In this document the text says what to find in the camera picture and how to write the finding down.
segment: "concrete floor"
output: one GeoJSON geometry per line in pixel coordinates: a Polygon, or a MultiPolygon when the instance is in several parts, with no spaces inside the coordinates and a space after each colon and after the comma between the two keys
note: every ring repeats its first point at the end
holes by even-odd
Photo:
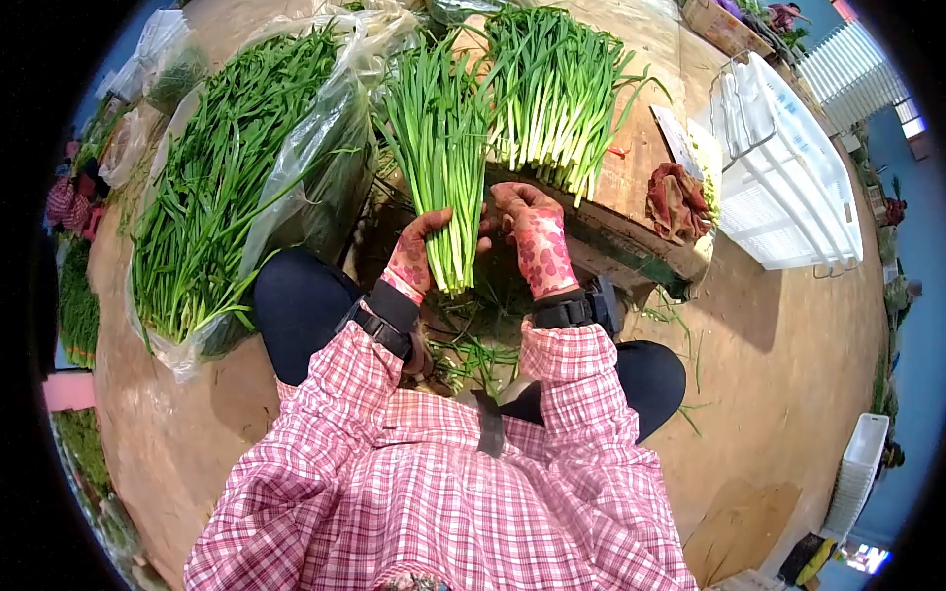
{"type": "MultiPolygon", "coordinates": [[[[722,54],[680,27],[663,0],[636,4],[653,19],[648,26],[678,30],[680,77],[698,110],[722,54]]],[[[308,5],[194,0],[185,13],[212,59],[223,61],[273,15],[308,5]]],[[[122,203],[133,202],[143,183],[132,180],[116,195],[90,258],[102,310],[96,400],[115,489],[149,559],[180,588],[186,554],[224,480],[267,432],[278,399],[259,336],[182,386],[130,329],[124,283],[131,242],[118,230],[122,203]]],[[[699,388],[691,359],[685,400],[709,404],[691,411],[702,437],[677,414],[645,444],[663,462],[687,562],[702,584],[747,567],[774,573],[803,534],[819,530],[844,447],[869,406],[885,337],[883,280],[872,217],[854,188],[866,254],[859,269],[831,280],[814,279],[810,269],[766,272],[719,235],[700,297],[677,309],[694,357],[702,339],[699,388]]],[[[679,326],[639,314],[628,317],[622,337],[687,351],[679,326]]]]}

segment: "pink floral glove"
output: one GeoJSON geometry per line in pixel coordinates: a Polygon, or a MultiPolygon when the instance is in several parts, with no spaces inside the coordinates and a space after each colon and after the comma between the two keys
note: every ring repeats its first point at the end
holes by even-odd
{"type": "MultiPolygon", "coordinates": [[[[482,214],[486,214],[486,204],[482,205],[482,214]]],[[[440,230],[453,217],[453,208],[446,207],[426,212],[418,217],[401,232],[401,237],[394,246],[394,253],[388,261],[388,267],[381,273],[381,281],[394,287],[417,305],[424,301],[424,296],[432,285],[430,265],[427,260],[427,248],[424,236],[434,230],[440,230]]],[[[496,225],[495,220],[482,218],[480,235],[490,232],[496,225]]],[[[489,238],[483,237],[476,244],[477,254],[482,254],[492,246],[489,238]]]]}
{"type": "Polygon", "coordinates": [[[558,201],[526,183],[494,184],[506,242],[515,244],[519,272],[538,299],[578,285],[565,247],[564,213],[558,201]]]}

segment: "work glove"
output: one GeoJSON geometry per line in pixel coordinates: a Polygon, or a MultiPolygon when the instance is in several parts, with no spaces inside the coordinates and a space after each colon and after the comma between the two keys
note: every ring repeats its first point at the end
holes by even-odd
{"type": "MultiPolygon", "coordinates": [[[[480,236],[491,232],[498,224],[494,219],[485,218],[486,204],[482,205],[480,221],[480,236]]],[[[435,209],[418,217],[401,232],[394,253],[388,261],[388,267],[381,273],[381,280],[391,285],[412,302],[420,305],[424,296],[430,290],[430,264],[427,260],[427,248],[424,246],[424,237],[431,232],[440,230],[453,217],[453,208],[435,209]]],[[[488,237],[481,237],[476,244],[476,254],[489,250],[492,242],[488,237]]]]}
{"type": "Polygon", "coordinates": [[[506,242],[515,245],[519,272],[533,298],[546,298],[578,287],[565,246],[562,206],[526,183],[499,183],[490,188],[502,212],[506,242]]]}

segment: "black strap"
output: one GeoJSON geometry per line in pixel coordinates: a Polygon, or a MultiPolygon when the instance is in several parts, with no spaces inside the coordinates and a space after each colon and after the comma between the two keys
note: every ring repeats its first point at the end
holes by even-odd
{"type": "Polygon", "coordinates": [[[480,407],[480,444],[476,450],[485,452],[493,458],[502,453],[502,444],[506,437],[502,431],[502,415],[496,400],[484,390],[470,390],[480,407]]]}
{"type": "Polygon", "coordinates": [[[592,324],[591,305],[585,299],[583,290],[580,292],[580,298],[538,308],[533,314],[535,328],[569,328],[592,324]]]}
{"type": "Polygon", "coordinates": [[[387,322],[371,314],[361,306],[355,310],[352,320],[368,334],[369,337],[384,346],[401,359],[407,359],[411,354],[411,336],[394,330],[387,322]]]}

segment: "pink plaid shirt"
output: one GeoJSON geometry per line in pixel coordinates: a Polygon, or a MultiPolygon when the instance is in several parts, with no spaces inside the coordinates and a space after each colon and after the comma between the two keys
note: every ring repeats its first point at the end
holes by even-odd
{"type": "Polygon", "coordinates": [[[522,325],[541,427],[503,417],[496,459],[474,408],[397,388],[400,359],[354,322],[309,361],[272,430],[234,466],[184,568],[188,588],[697,589],[657,454],[598,325],[522,325]]]}

